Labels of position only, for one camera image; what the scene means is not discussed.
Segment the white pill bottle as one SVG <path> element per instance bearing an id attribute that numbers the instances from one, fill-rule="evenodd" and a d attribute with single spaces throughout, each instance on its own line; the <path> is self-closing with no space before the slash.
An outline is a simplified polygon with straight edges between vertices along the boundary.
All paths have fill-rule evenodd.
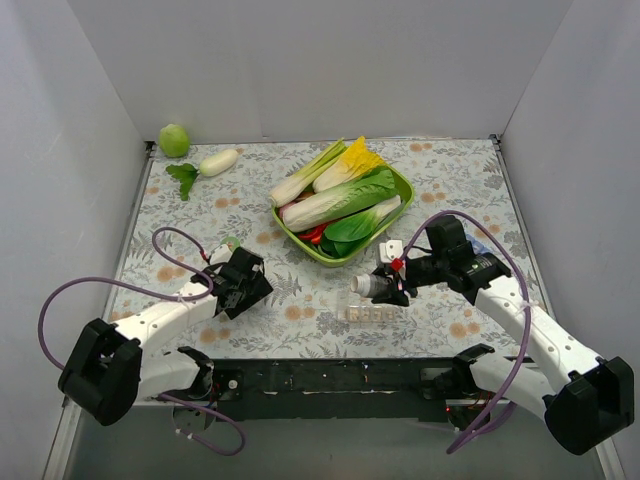
<path id="1" fill-rule="evenodd" d="M 363 298 L 386 298 L 398 292 L 398 284 L 388 275 L 362 274 L 351 278 L 350 290 Z"/>

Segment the clear weekly pill organizer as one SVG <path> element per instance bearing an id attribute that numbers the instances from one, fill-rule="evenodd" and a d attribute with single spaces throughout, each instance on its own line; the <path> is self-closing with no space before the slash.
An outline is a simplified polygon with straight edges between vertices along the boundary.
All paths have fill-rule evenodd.
<path id="1" fill-rule="evenodd" d="M 336 301 L 336 317 L 348 325 L 369 326 L 386 324 L 400 318 L 399 307 L 373 304 L 368 298 L 341 295 Z"/>

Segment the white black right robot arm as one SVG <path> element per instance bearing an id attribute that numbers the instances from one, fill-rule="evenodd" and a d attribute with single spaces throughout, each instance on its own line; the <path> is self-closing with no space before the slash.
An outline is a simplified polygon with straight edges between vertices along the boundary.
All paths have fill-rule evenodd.
<path id="1" fill-rule="evenodd" d="M 444 211 L 420 231 L 427 254 L 412 258 L 412 242 L 381 245 L 373 273 L 351 280 L 352 292 L 378 304 L 408 306 L 421 287 L 444 283 L 519 341 L 513 361 L 484 344 L 456 355 L 440 375 L 464 397 L 493 397 L 449 447 L 455 452 L 501 425 L 515 407 L 541 418 L 568 452 L 582 455 L 634 422 L 634 373 L 620 357 L 606 359 L 581 344 L 530 298 L 523 274 L 506 253 L 475 252 L 461 223 Z"/>

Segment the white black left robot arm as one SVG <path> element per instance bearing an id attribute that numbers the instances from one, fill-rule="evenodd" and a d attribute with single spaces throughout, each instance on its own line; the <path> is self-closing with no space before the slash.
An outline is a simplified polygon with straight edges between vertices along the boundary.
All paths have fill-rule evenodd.
<path id="1" fill-rule="evenodd" d="M 115 323 L 86 324 L 62 369 L 59 389 L 103 426 L 119 421 L 135 402 L 164 393 L 187 401 L 209 398 L 213 360 L 189 346 L 168 354 L 162 348 L 205 320 L 237 317 L 273 290 L 257 254 L 222 245 L 213 260 L 173 300 Z"/>

